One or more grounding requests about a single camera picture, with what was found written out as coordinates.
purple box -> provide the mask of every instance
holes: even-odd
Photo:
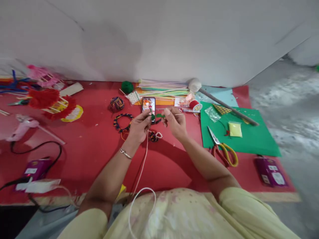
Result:
[[[262,181],[272,187],[287,187],[288,184],[277,167],[276,161],[264,157],[255,159],[258,173]]]
[[[42,173],[50,166],[51,163],[52,160],[48,158],[30,161],[28,162],[22,177],[31,177],[29,182],[43,179],[46,175],[42,175]],[[27,188],[27,185],[28,183],[17,184],[14,190],[24,192]]]

green felt sheet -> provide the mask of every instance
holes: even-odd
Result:
[[[246,124],[234,113],[225,114],[221,116],[219,121],[214,123],[205,113],[205,109],[213,105],[203,101],[201,104],[203,105],[203,108],[200,111],[200,118],[204,148],[213,147],[214,145],[214,142],[207,129],[207,126],[209,126],[218,140],[221,143],[225,143],[230,146],[235,152],[261,154],[275,157],[281,156],[279,147],[269,133],[268,128],[258,110],[234,107],[239,112],[258,122],[260,124],[259,126]],[[241,122],[243,137],[225,136],[226,131],[220,121],[225,125],[227,130],[229,129],[229,121]]]

pink glue gun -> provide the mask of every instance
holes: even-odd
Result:
[[[44,132],[46,132],[47,134],[51,135],[56,140],[58,140],[61,144],[65,144],[63,140],[61,140],[60,138],[58,138],[57,136],[55,136],[54,134],[52,134],[51,132],[43,128],[42,126],[40,126],[39,121],[31,118],[30,116],[23,116],[18,114],[16,115],[16,119],[20,121],[20,124],[18,128],[14,131],[14,133],[9,138],[6,139],[6,141],[9,141],[9,142],[19,141],[26,134],[29,128],[38,127],[42,129]]]

smartphone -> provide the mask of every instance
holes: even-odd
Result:
[[[149,109],[151,109],[153,115],[155,115],[155,97],[142,98],[142,112]]]

concrete floor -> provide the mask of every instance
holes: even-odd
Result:
[[[319,238],[319,73],[285,59],[248,85],[252,106],[279,144],[281,162],[302,198],[270,205],[299,237]]]

